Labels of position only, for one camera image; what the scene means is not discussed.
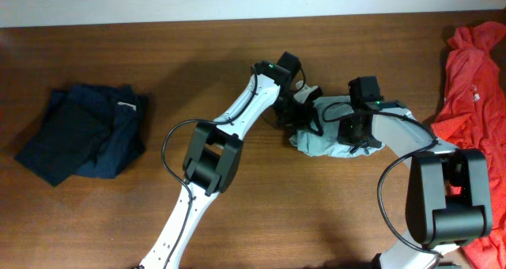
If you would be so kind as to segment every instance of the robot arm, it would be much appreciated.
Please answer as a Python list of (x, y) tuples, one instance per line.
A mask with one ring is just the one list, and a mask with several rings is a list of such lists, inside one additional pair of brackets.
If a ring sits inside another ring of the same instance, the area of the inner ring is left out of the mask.
[[(224, 155), (222, 155), (222, 157), (231, 155), (231, 153), (233, 153), (232, 156), (237, 157), (237, 162), (239, 162), (237, 154), (240, 155), (242, 139), (246, 135), (251, 125), (253, 125), (253, 123), (258, 119), (260, 114), (262, 114), (262, 112), (271, 106), (278, 98), (280, 86), (276, 85), (273, 79), (268, 78), (264, 74), (259, 74), (257, 75), (256, 85), (257, 88), (255, 93), (255, 76), (252, 75), (247, 88), (243, 91), (239, 98), (223, 115), (217, 117), (214, 120), (216, 122), (226, 122), (229, 118), (239, 115), (234, 122), (217, 125), (215, 127), (198, 125), (197, 129), (195, 130), (192, 144), (190, 145), (187, 158), (185, 159), (185, 165), (187, 166), (186, 170), (187, 172), (191, 172), (190, 175), (187, 174), (187, 176), (190, 176), (188, 187), (193, 193), (194, 202), (191, 204), (190, 215), (187, 219), (187, 224), (184, 228), (181, 239), (176, 245), (176, 249), (172, 253), (172, 256), (166, 268), (179, 267), (179, 262), (181, 260), (181, 256), (183, 255), (183, 251), (188, 244), (188, 241), (190, 240), (195, 228), (197, 227), (200, 218), (204, 215), (204, 212), (207, 210), (210, 204), (218, 197), (219, 191), (216, 191), (218, 190), (216, 189), (216, 186), (220, 183), (221, 179), (224, 181), (225, 178), (229, 177), (225, 175), (216, 175), (214, 176), (216, 178), (211, 178), (211, 183), (207, 184), (206, 186), (204, 186), (204, 181), (196, 179), (198, 175), (197, 173), (200, 173), (199, 170), (201, 170), (197, 169), (197, 167), (201, 166), (204, 168), (208, 165), (206, 162), (209, 162), (209, 165), (220, 164), (220, 157), (217, 154), (212, 153), (211, 150), (204, 148), (206, 142), (208, 139), (213, 139), (213, 136), (220, 135), (224, 140), (217, 140), (214, 143), (217, 143), (218, 146), (222, 148), (225, 146), (230, 148), (229, 152), (224, 149)], [(244, 108), (251, 96), (254, 96), (251, 100), (251, 103), (246, 108)], [(201, 162), (198, 161), (194, 163), (195, 166), (190, 166), (191, 161), (195, 161), (196, 157), (204, 158), (202, 159), (202, 163), (198, 163)], [(183, 224), (183, 221), (186, 217), (188, 202), (189, 196), (186, 189), (182, 187), (179, 198), (176, 202), (176, 206), (174, 207), (170, 218), (165, 224), (165, 227), (162, 230), (161, 235), (158, 237), (155, 245), (153, 248), (151, 248), (148, 255), (142, 260), (141, 267), (144, 267), (145, 269), (164, 267), (165, 261), (168, 258), (170, 251), (172, 250), (172, 246), (174, 246), (179, 235), (179, 229), (181, 229), (181, 225)]]
[[(272, 106), (278, 123), (284, 126), (298, 128), (318, 120), (312, 102), (300, 104), (289, 91), (299, 69), (298, 58), (288, 53), (277, 64), (257, 63), (247, 88), (232, 106), (217, 117), (215, 123), (197, 125), (183, 163), (184, 182), (193, 201), (190, 203), (187, 189), (183, 187), (161, 235), (137, 268), (179, 267), (200, 218), (219, 193), (227, 190), (236, 175), (243, 138), (265, 109)], [(414, 119), (400, 102), (383, 100), (376, 78), (358, 78), (351, 81), (349, 87), (353, 109), (368, 111), (368, 115), (341, 121), (339, 142), (360, 147), (380, 146), (382, 142), (399, 157), (432, 142), (433, 138), (426, 131), (412, 123), (372, 114), (381, 111)], [(315, 122), (318, 130), (309, 131), (321, 135), (319, 121)], [(402, 236), (412, 244), (443, 255), (488, 235), (492, 228), (492, 211), (483, 154), (478, 150), (459, 150), (440, 139), (437, 142), (430, 151), (417, 153), (404, 161), (410, 169), (406, 201), (409, 231)], [(214, 153), (207, 147), (209, 145), (221, 147), (222, 154)], [(446, 196), (445, 181), (462, 187), (462, 194)], [(186, 216), (186, 226), (181, 232)], [(429, 268), (436, 261), (433, 254), (416, 251), (398, 241), (391, 249), (377, 255), (373, 265), (383, 269), (418, 269)]]
[[(304, 111), (304, 115), (316, 114), (312, 102), (297, 102), (289, 90), (299, 69), (299, 59), (288, 52), (276, 64), (267, 61), (255, 64), (255, 72), (246, 89), (232, 106), (217, 117), (215, 123), (197, 125), (183, 163), (185, 183), (191, 190), (193, 202), (189, 203), (187, 189), (182, 187), (176, 206), (161, 235), (138, 268), (179, 267), (183, 251), (200, 218), (219, 193), (227, 190), (236, 175), (244, 136), (268, 107), (273, 106), (277, 113), (280, 112), (279, 116), (282, 116), (283, 111), (291, 111), (287, 112), (289, 114), (297, 114), (299, 111)], [(310, 123), (310, 120), (295, 115), (282, 117), (283, 124), (291, 123), (294, 127)], [(209, 145), (222, 148), (222, 154), (214, 153), (207, 147)], [(178, 242), (187, 212), (189, 214), (186, 226)]]
[[(431, 145), (435, 137), (409, 121), (415, 118), (404, 104), (383, 100), (376, 78), (355, 79), (349, 83), (349, 91), (353, 109), (373, 115), (341, 121), (339, 132), (351, 136), (341, 140), (372, 144), (377, 140), (398, 157)], [(493, 220), (488, 170), (481, 151), (461, 150), (440, 138), (436, 142), (430, 150), (404, 160), (410, 180), (406, 199), (408, 230), (402, 237), (443, 256), (487, 236)], [(445, 184), (461, 187), (460, 195), (446, 195)], [(438, 262), (436, 255), (414, 250), (399, 240), (375, 257), (373, 267), (425, 269)]]

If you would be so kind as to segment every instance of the garment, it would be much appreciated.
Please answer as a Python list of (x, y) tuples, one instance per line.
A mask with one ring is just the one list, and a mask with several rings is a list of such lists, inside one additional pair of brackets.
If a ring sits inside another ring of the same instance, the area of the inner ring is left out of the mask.
[[(322, 118), (323, 109), (334, 102), (349, 102), (349, 96), (320, 97), (314, 100), (315, 108), (318, 110), (320, 119)], [(351, 106), (344, 104), (335, 108), (330, 108), (326, 113), (326, 117), (337, 118), (348, 115), (352, 112), (353, 109)], [(292, 143), (293, 146), (296, 146), (299, 151), (302, 151), (309, 156), (328, 155), (330, 157), (357, 157), (360, 155), (370, 155), (371, 153), (380, 150), (373, 147), (361, 147), (355, 153), (350, 153), (353, 146), (338, 143), (339, 122), (325, 123), (321, 121), (321, 124), (323, 128), (323, 136), (320, 137), (306, 130), (297, 130), (297, 133), (290, 137), (290, 143)], [(311, 127), (315, 128), (314, 122), (311, 122)]]
[(487, 160), (493, 230), (463, 248), (476, 268), (506, 267), (506, 100), (499, 67), (489, 55), (504, 35), (506, 26), (494, 22), (457, 29), (448, 41), (455, 50), (446, 65), (444, 107), (432, 125), (442, 139), (463, 149), (479, 148)]
[[(77, 165), (68, 165), (64, 163), (65, 161), (59, 160), (61, 164), (65, 164), (65, 178), (70, 174), (114, 178), (125, 169), (128, 163), (145, 151), (139, 136), (139, 127), (144, 118), (147, 97), (136, 95), (130, 86), (112, 88), (108, 86), (73, 85), (68, 92), (53, 90), (49, 108), (43, 119), (43, 130), (54, 127), (51, 122), (55, 119), (55, 115), (59, 114), (62, 109), (68, 108), (69, 104), (75, 105), (75, 108), (79, 108), (81, 113), (79, 116), (64, 116), (61, 118), (62, 122), (88, 127), (95, 125), (89, 122), (89, 120), (94, 119), (102, 124), (107, 131), (107, 135), (96, 146), (94, 144), (93, 147), (85, 145), (84, 149), (89, 152), (86, 154), (86, 159), (80, 160)], [(65, 133), (69, 138), (72, 138), (73, 136), (80, 136), (80, 131), (81, 129), (67, 129)], [(64, 141), (56, 136), (51, 141), (53, 146), (58, 148), (66, 142), (72, 142), (72, 139)], [(41, 153), (41, 150), (30, 152), (30, 156), (36, 160), (38, 157), (45, 155)], [(67, 160), (75, 159), (77, 161), (77, 158), (72, 157), (72, 155), (72, 153), (68, 153)], [(25, 165), (25, 160), (20, 161), (18, 159), (18, 161)], [(29, 168), (35, 172), (33, 165)], [(49, 176), (60, 175), (62, 175), (62, 172), (59, 168), (50, 171), (49, 174)], [(49, 179), (48, 182), (55, 186), (52, 179)]]
[(109, 134), (103, 122), (74, 102), (66, 101), (15, 159), (56, 186), (92, 158)]

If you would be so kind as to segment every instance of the wood grain surface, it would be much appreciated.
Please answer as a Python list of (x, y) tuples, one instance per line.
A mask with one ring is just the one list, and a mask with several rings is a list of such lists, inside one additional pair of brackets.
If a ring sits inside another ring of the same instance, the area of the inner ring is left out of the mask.
[[(506, 21), (504, 11), (0, 29), (0, 263), (7, 268), (129, 268), (160, 234), (180, 186), (160, 162), (166, 132), (221, 114), (252, 63), (299, 55), (309, 85), (343, 95), (375, 74), (387, 99), (421, 121), (441, 106), (445, 40), (455, 27)], [(493, 58), (506, 68), (506, 44)], [(504, 86), (504, 73), (501, 84)], [(13, 155), (33, 136), (51, 89), (130, 84), (150, 96), (147, 151), (114, 180), (72, 176), (52, 188)], [(169, 143), (180, 169), (193, 127)], [(258, 120), (244, 140), (232, 186), (211, 205), (183, 255), (185, 268), (317, 268), (369, 261), (393, 245), (376, 184), (395, 159), (309, 157)], [(408, 172), (384, 187), (387, 211), (406, 228)], [(457, 252), (447, 260), (464, 259)]]

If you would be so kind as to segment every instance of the folded dark shirt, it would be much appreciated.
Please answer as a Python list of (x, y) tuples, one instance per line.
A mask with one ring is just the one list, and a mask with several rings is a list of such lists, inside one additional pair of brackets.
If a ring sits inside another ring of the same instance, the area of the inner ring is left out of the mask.
[[(136, 95), (130, 86), (112, 88), (108, 86), (73, 85), (68, 92), (53, 90), (49, 108), (44, 116), (43, 129), (61, 112), (61, 108), (68, 108), (68, 104), (78, 106), (85, 113), (80, 114), (84, 119), (92, 118), (101, 123), (108, 130), (108, 134), (106, 138), (100, 141), (98, 146), (95, 146), (94, 141), (89, 141), (89, 145), (83, 149), (83, 153), (85, 151), (89, 151), (89, 153), (84, 160), (80, 160), (77, 166), (77, 162), (72, 165), (62, 166), (66, 169), (65, 178), (69, 176), (68, 172), (87, 177), (114, 178), (145, 151), (140, 139), (139, 127), (144, 118), (147, 97)], [(67, 119), (73, 120), (76, 124), (89, 123), (80, 121), (74, 116), (69, 116)], [(59, 143), (65, 144), (60, 139), (53, 142), (54, 145)], [(27, 150), (22, 150), (18, 157), (25, 156), (26, 154), (23, 154), (25, 151)], [(40, 149), (30, 150), (31, 158), (29, 160), (38, 161), (37, 156), (43, 156)], [(18, 157), (17, 160), (21, 164), (37, 172), (37, 174), (40, 173), (35, 165), (28, 166), (26, 165), (26, 159), (20, 160)], [(50, 176), (60, 175), (52, 172)]]
[(92, 158), (109, 135), (100, 120), (66, 100), (15, 159), (56, 186)]

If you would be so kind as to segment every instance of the black cable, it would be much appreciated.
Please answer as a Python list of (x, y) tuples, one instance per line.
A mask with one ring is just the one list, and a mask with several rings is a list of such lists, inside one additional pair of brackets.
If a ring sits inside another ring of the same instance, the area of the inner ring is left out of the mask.
[(190, 216), (190, 212), (191, 212), (191, 206), (192, 206), (193, 200), (194, 200), (194, 196), (193, 196), (193, 193), (191, 192), (191, 189), (188, 187), (188, 185), (186, 185), (186, 183), (184, 183), (184, 181), (181, 178), (179, 178), (179, 176), (177, 176), (177, 174), (174, 173), (174, 171), (172, 171), (172, 169), (168, 166), (167, 161), (165, 160), (165, 150), (167, 148), (168, 140), (171, 138), (171, 135), (174, 133), (174, 131), (176, 131), (178, 128), (180, 128), (188, 123), (210, 123), (213, 125), (224, 125), (224, 124), (228, 124), (228, 123), (233, 123), (233, 121), (235, 121), (237, 118), (239, 118), (244, 113), (246, 108), (250, 105), (250, 103), (253, 101), (253, 98), (255, 97), (255, 95), (257, 95), (256, 91), (257, 91), (257, 87), (259, 85), (259, 78), (256, 73), (255, 66), (252, 66), (251, 70), (253, 71), (253, 74), (255, 75), (255, 85), (253, 87), (253, 90), (251, 91), (251, 97), (247, 100), (244, 107), (235, 116), (233, 116), (232, 118), (229, 118), (228, 120), (226, 120), (224, 122), (214, 122), (214, 121), (210, 121), (207, 119), (187, 119), (181, 123), (176, 124), (165, 136), (164, 144), (161, 147), (161, 162), (164, 165), (165, 169), (187, 190), (189, 201), (188, 201), (187, 214), (184, 217), (183, 225), (181, 226), (181, 231), (179, 232), (176, 242), (172, 246), (172, 249), (167, 256), (167, 259), (165, 260), (164, 269), (167, 268), (167, 264), (170, 262), (171, 256), (174, 253), (174, 251), (176, 250), (177, 244), (179, 243), (179, 240), (181, 239), (181, 236), (183, 235), (184, 228), (187, 225), (188, 217)]
[(306, 86), (306, 73), (304, 73), (302, 66), (300, 67), (300, 72), (302, 73), (302, 86), (297, 90), (290, 90), (290, 92), (297, 93), (297, 92), (301, 91), (304, 86)]
[(325, 122), (325, 123), (337, 122), (337, 121), (342, 120), (342, 119), (348, 119), (348, 118), (358, 117), (358, 116), (370, 116), (370, 115), (390, 116), (390, 117), (395, 117), (397, 119), (405, 120), (406, 122), (412, 123), (412, 124), (420, 127), (422, 130), (426, 131), (427, 134), (429, 134), (429, 136), (431, 137), (432, 141), (431, 141), (431, 143), (429, 145), (424, 146), (424, 147), (422, 147), (422, 148), (420, 148), (418, 150), (412, 151), (412, 152), (410, 152), (408, 154), (405, 154), (405, 155), (397, 158), (394, 162), (390, 163), (390, 165), (388, 165), (385, 168), (385, 170), (381, 174), (381, 177), (379, 178), (379, 181), (378, 181), (377, 198), (378, 198), (379, 211), (381, 212), (381, 215), (383, 216), (383, 220), (387, 223), (388, 229), (395, 235), (395, 237), (397, 237), (407, 247), (409, 247), (409, 248), (411, 248), (413, 250), (416, 250), (418, 252), (433, 254), (433, 255), (435, 255), (440, 260), (441, 258), (443, 258), (443, 255), (441, 253), (439, 253), (437, 251), (434, 251), (434, 250), (424, 249), (424, 248), (418, 247), (415, 244), (412, 244), (411, 242), (407, 241), (404, 237), (402, 237), (402, 235), (395, 229), (395, 227), (390, 222), (390, 219), (388, 218), (387, 212), (385, 211), (385, 207), (383, 205), (383, 182), (387, 178), (388, 173), (396, 165), (398, 165), (399, 163), (403, 162), (404, 160), (412, 157), (414, 154), (421, 153), (421, 152), (424, 152), (424, 151), (428, 151), (428, 150), (432, 149), (434, 146), (436, 146), (437, 145), (437, 137), (436, 137), (436, 135), (433, 134), (428, 127), (426, 127), (424, 124), (416, 121), (415, 119), (411, 119), (411, 118), (409, 118), (407, 116), (402, 116), (402, 115), (398, 115), (398, 114), (394, 114), (394, 113), (389, 113), (389, 112), (359, 111), (359, 112), (354, 112), (354, 113), (351, 113), (351, 114), (348, 114), (348, 115), (345, 115), (345, 116), (341, 116), (341, 117), (338, 117), (338, 118), (327, 119), (325, 117), (325, 113), (327, 112), (327, 110), (330, 107), (335, 106), (335, 105), (340, 104), (340, 103), (342, 103), (342, 102), (336, 102), (336, 103), (329, 104), (328, 106), (325, 107), (325, 109), (323, 109), (323, 113), (322, 113), (322, 120), (323, 120), (323, 122)]
[(260, 114), (260, 116), (262, 117), (262, 119), (264, 120), (264, 122), (266, 122), (269, 126), (271, 126), (273, 129), (275, 130), (282, 130), (280, 127), (276, 127), (275, 125), (273, 125), (271, 122), (269, 122), (269, 120), (263, 115), (263, 114)]

